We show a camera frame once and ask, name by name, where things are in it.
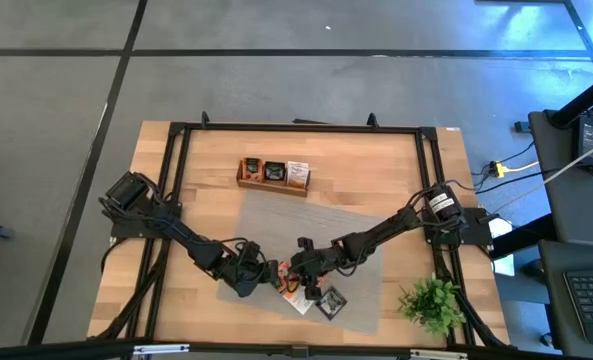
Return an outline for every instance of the black bar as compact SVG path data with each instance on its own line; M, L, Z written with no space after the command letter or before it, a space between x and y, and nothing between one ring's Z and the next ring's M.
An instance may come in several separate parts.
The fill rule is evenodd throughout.
M420 180L423 185L423 189L427 189L430 187L429 183L429 173L427 171L427 158L425 157L425 146L423 145L423 136L421 135L420 130L414 134L414 139L416 140L416 153L418 155L418 169L420 170ZM438 266L439 263L435 258L436 251L432 250L432 257L434 258L434 269L436 274L440 273L440 267ZM454 336L454 329L449 329L449 335L447 335L447 345L451 345L456 343L456 338Z
M366 125L326 125L326 124L240 124L240 123L187 123L192 130L236 130L236 131L303 131L303 132L336 132L336 133L376 133L376 134L416 134L417 127L381 126L374 129Z
M180 198L180 191L183 187L183 175L185 172L185 163L187 162L187 153L189 152L189 136L191 129L185 125L183 131L183 142L180 147L180 155L178 156L178 163L176 164L176 174L174 176L174 187L172 188L172 201L178 204Z
M436 172L436 181L444 182L445 181L445 172L443 171L443 161L440 156L440 148L438 146L438 137L437 135L433 138L429 139L429 144L432 150L432 161L434 163L434 171ZM467 296L467 292L465 291L465 277L463 276L463 268L460 264L460 254L458 253L458 246L459 245L449 245L449 259L452 263L452 273L454 274L454 282L456 285L460 286L460 289L463 292L463 295ZM476 344L476 338L474 337L474 330L472 329L472 324L468 322L465 323L463 326L463 333L465 335L465 343L468 345Z
M136 285L135 289L138 289L144 281L145 277L147 276L147 272L149 271L149 266L152 262L152 250L154 248L154 239L146 239L145 246L143 248L143 255L140 258L140 266L138 268L138 276L136 276ZM138 317L140 314L140 304L136 305L136 310L134 313L129 316L127 319L127 330L125 332L125 338L131 338L136 335L136 328L138 327Z
M134 352L142 339L94 339L87 341L0 348L0 359L106 359Z
M136 49L132 57L457 57L457 58L588 58L587 50L409 50L409 49Z
M566 128L583 111L589 110L591 107L593 107L593 85L583 91L567 105L563 106L562 109L558 110L551 117L548 117L548 119L553 126L557 128Z
M171 164L172 155L174 151L174 140L176 134L174 132L174 124L169 125L169 132L167 134L167 143L165 144L165 152L163 154L163 163L160 167L160 174L158 174L158 188L161 192L161 196L165 196L165 185L167 184L167 177L169 175L169 165ZM143 283L147 272L149 271L149 265L152 262L152 251L154 249L155 240L152 238L145 240L145 247L143 248L143 256L140 260L140 267L138 268L138 277L136 278L136 288ZM130 316L127 323L127 332L125 333L126 338L134 337L136 335L136 328L138 327L138 318L140 316L140 304L134 315Z
M28 57L110 57L129 55L123 49L92 49L92 48L64 48L64 49L15 49L0 48L0 56L28 56Z
M163 253L159 253L156 258L156 262L152 265L152 268L147 272L143 278L143 282L138 285L134 294L129 298L125 306L121 309L120 313L112 320L112 323L100 333L97 337L106 339L115 339L121 332L129 318L134 312L140 308L140 304L145 298L145 295L149 291L149 288L154 284L156 279L160 276L162 264L164 262Z
M515 251L532 247L541 239L557 239L552 214L541 216L505 235L495 238L493 240L494 250L489 253L489 256L494 260L500 259Z
M266 345L266 344L236 344L236 343L199 343L189 344L190 352L217 352L238 354L267 354L292 356L298 345ZM405 358L411 354L411 349L393 346L326 346L303 345L309 356L398 356ZM426 350L444 350L444 348L423 348Z
M185 164L187 163L187 153L189 151L189 138L191 130L185 124L183 128L183 142L181 143L180 155L178 156L178 163L176 164L176 174L174 174L174 187L172 188L171 202L179 204L180 192L182 190L183 175L185 174ZM163 293L163 284L165 281L165 272L167 269L167 259L169 257L169 249L171 247L171 239L163 238L161 244L161 253L163 254L163 264L161 274L154 284L154 291L152 293L152 301L149 304L149 313L147 315L147 324L145 325L145 337L154 338L154 331L156 330L156 321L158 320L158 308L160 307L160 298Z
M455 58L565 58L592 61L587 50L415 50L415 49L98 49L0 48L5 57L455 57Z
M136 14L134 15L134 21L130 29L127 41L125 43L125 50L129 51L134 48L134 42L136 41L136 34L140 28L140 23L145 13L145 6L147 0L140 0ZM56 303L56 297L58 296L58 290L60 284L65 275L65 269L67 262L69 261L69 255L72 252L74 245L74 239L76 238L76 232L80 225L81 217L83 216L83 210L89 195L89 190L92 186L94 179L94 173L96 172L96 166L100 159L100 153L107 137L107 131L109 130L109 124L111 123L112 115L114 114L114 108L116 107L116 101L118 100L118 94L125 78L127 71L127 64L129 63L129 57L123 56L120 58L114 80L112 81L109 94L107 96L107 103L105 104L105 111L98 124L96 135L92 141L87 160L83 167L83 172L78 180L78 185L74 191L74 198L67 212L66 221L63 224L63 229L59 236L59 240L56 245L55 258L53 263L48 268L49 278L45 285L45 289L42 291L42 297L39 300L38 310L36 316L30 322L33 321L31 331L28 336L27 343L29 345L37 345L43 342L45 331L49 325L49 318L51 317L54 304Z

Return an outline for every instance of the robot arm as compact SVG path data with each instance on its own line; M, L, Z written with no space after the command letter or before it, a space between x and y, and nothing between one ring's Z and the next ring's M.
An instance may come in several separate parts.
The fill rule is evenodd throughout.
M426 220L419 218L414 210L414 206L423 198L429 206ZM311 239L299 238L298 247L303 250L292 256L290 272L298 275L300 285L305 286L306 298L318 300L321 297L321 291L317 287L319 276L333 270L341 275L351 276L358 265L376 251L377 246L395 236L421 226L456 233L465 224L464 210L451 188L446 184L437 184L412 195L404 207L382 223L367 231L334 239L329 248L314 249Z
M135 220L177 241L199 269L214 280L223 279L240 297L251 294L257 284L275 282L278 277L278 262L267 261L257 243L232 239L238 242L236 253L223 242L192 231L160 198L156 185L142 174L126 173L99 201L105 207L103 214L115 223Z

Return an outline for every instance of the wooden tray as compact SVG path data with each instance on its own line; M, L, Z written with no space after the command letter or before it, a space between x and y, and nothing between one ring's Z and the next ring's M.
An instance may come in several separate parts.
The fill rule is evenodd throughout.
M244 180L243 179L243 161L241 160L238 163L238 171L236 172L236 183L238 183L239 187L244 187L248 189L254 190L266 190L272 191L275 193L286 194L286 195L295 195L300 197L307 197L307 189L309 188L309 179L312 175L311 170L309 174L307 174L307 182L305 183L305 188L295 188L293 186L287 186L285 181L275 181L275 180L265 180L262 183L252 180Z

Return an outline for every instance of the card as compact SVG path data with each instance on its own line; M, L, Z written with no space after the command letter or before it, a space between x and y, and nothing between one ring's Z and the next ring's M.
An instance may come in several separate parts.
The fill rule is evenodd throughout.
M347 300L336 288L330 286L323 297L316 302L316 307L331 321L347 304Z

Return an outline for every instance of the desk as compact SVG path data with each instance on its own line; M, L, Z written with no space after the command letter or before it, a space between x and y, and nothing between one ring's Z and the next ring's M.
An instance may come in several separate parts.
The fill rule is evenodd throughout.
M529 124L541 169L559 169L572 161L572 130L551 126L543 112L530 113ZM494 258L536 245L538 234L549 240L593 244L593 177L572 168L545 189L551 214L523 226L531 231L514 230L494 239Z
M131 171L158 178L168 128L168 122L143 123ZM445 177L471 186L460 131L441 128L438 136ZM427 161L433 164L429 144L426 149ZM312 169L308 202L365 215L389 216L422 188L413 136L194 130L180 200L184 209L182 220L197 233L214 239L235 235L245 189L238 188L234 175L238 161L245 156L308 162ZM428 167L433 176L433 166ZM459 188L455 191L464 206L476 205L474 194ZM297 237L294 234L294 250ZM129 240L107 259L90 336L104 330L131 296L143 243L142 239ZM219 301L218 283L192 264L184 248L173 243L155 338L248 344L443 346L443 340L426 334L396 313L399 285L410 287L419 278L429 277L434 269L422 229L401 235L384 246L382 311L377 335L368 336ZM508 342L489 259L476 247L463 246L460 254L468 298L495 335ZM143 333L147 304L146 300L137 334ZM462 339L462 331L456 333Z
M541 241L538 247L554 315L552 335L565 355L593 358L593 345L583 337L563 278L565 271L593 269L593 246Z

